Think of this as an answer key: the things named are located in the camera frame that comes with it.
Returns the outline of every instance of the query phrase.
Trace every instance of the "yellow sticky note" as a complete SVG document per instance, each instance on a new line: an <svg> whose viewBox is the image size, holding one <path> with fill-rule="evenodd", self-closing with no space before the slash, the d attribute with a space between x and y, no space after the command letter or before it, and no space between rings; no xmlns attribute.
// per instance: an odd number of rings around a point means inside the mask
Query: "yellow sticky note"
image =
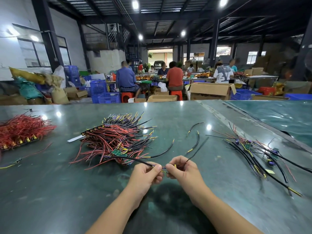
<svg viewBox="0 0 312 234"><path fill-rule="evenodd" d="M266 171L270 174L275 174L275 172L273 172L272 170L266 169Z"/></svg>

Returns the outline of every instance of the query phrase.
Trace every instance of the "pile of red wires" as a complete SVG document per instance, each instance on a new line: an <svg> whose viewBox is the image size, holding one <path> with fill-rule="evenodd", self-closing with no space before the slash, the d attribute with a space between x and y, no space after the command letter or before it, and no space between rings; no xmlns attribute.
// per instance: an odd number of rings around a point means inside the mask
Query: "pile of red wires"
<svg viewBox="0 0 312 234"><path fill-rule="evenodd" d="M88 168L94 168L105 162L115 160L122 165L130 165L133 161L142 162L143 150L149 146L149 143L154 140L151 131L150 134L143 135L143 130L153 129L152 127L142 126L146 121L138 124L142 115L125 114L125 115L110 115L105 118L102 125L82 132L85 137L81 139L81 145L76 158L71 163L80 161L88 162L89 166L95 157L99 157L96 165ZM86 144L91 150L81 152L82 146Z"/></svg>
<svg viewBox="0 0 312 234"><path fill-rule="evenodd" d="M0 123L0 150L12 149L41 139L55 128L50 120L43 120L41 116L17 115Z"/></svg>

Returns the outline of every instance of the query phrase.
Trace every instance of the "red shirt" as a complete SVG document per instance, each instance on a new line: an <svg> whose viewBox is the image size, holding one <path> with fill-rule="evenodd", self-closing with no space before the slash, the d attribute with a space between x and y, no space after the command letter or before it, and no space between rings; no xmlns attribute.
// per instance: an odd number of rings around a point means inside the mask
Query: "red shirt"
<svg viewBox="0 0 312 234"><path fill-rule="evenodd" d="M183 71L181 68L171 68L167 73L167 79L169 81L169 87L178 87L183 85Z"/></svg>

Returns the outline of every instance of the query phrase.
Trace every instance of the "person's right hand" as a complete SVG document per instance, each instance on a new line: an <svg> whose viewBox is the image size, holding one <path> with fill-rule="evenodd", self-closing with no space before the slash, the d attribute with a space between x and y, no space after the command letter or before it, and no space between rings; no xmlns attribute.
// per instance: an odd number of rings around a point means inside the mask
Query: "person's right hand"
<svg viewBox="0 0 312 234"><path fill-rule="evenodd" d="M201 198L210 192L206 186L196 163L184 156L174 157L167 165L167 177L177 179L192 203L200 208Z"/></svg>

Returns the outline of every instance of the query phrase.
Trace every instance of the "ceiling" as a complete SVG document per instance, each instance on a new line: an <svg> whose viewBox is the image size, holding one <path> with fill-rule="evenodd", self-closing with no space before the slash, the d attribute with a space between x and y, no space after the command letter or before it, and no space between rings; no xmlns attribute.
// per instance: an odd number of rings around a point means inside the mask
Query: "ceiling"
<svg viewBox="0 0 312 234"><path fill-rule="evenodd" d="M48 0L49 6L85 24L119 23L137 42L142 34L148 46L205 43L213 36L220 17L219 42L266 41L305 32L312 0L229 0L220 10L219 0Z"/></svg>

